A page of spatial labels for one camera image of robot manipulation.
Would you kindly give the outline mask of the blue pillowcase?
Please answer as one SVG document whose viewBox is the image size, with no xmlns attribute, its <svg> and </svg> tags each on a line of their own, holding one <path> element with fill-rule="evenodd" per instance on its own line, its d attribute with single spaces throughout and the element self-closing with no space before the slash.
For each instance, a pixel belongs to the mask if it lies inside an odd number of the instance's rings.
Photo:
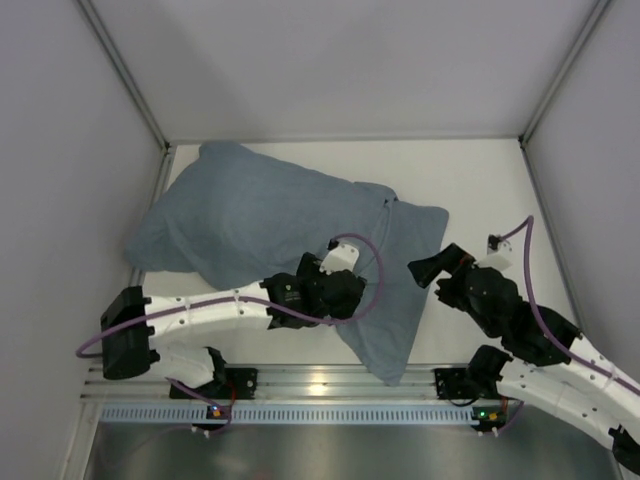
<svg viewBox="0 0 640 480">
<path fill-rule="evenodd" d="M 449 214 L 417 206 L 384 185 L 351 182 L 235 142 L 200 146 L 198 158 L 143 217 L 125 248 L 146 272 L 196 273 L 227 290 L 296 270 L 351 234 L 367 287 L 361 319 L 338 328 L 367 369 L 395 386 L 405 373 L 427 292 L 412 261 L 439 252 Z"/>
</svg>

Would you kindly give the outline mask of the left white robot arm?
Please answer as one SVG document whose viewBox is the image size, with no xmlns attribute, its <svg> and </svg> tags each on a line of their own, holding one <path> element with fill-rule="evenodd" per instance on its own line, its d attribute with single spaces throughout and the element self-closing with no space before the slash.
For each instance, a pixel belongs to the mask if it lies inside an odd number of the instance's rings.
<svg viewBox="0 0 640 480">
<path fill-rule="evenodd" d="M 366 282 L 354 272 L 358 249 L 341 243 L 319 259 L 302 256 L 295 273 L 191 297 L 151 296 L 124 289 L 100 319 L 106 380 L 150 374 L 197 389 L 224 385 L 226 362 L 212 340 L 234 329 L 313 328 L 325 319 L 348 320 Z"/>
</svg>

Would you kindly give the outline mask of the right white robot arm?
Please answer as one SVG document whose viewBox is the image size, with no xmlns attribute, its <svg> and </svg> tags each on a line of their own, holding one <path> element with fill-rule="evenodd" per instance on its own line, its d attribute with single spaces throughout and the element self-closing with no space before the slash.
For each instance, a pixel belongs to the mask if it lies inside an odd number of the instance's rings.
<svg viewBox="0 0 640 480">
<path fill-rule="evenodd" d="M 465 379 L 478 397 L 518 400 L 596 440 L 627 470 L 639 471 L 639 384 L 552 309 L 535 306 L 497 269 L 455 244 L 409 262 L 422 288 L 467 314 L 497 347 L 482 345 Z"/>
</svg>

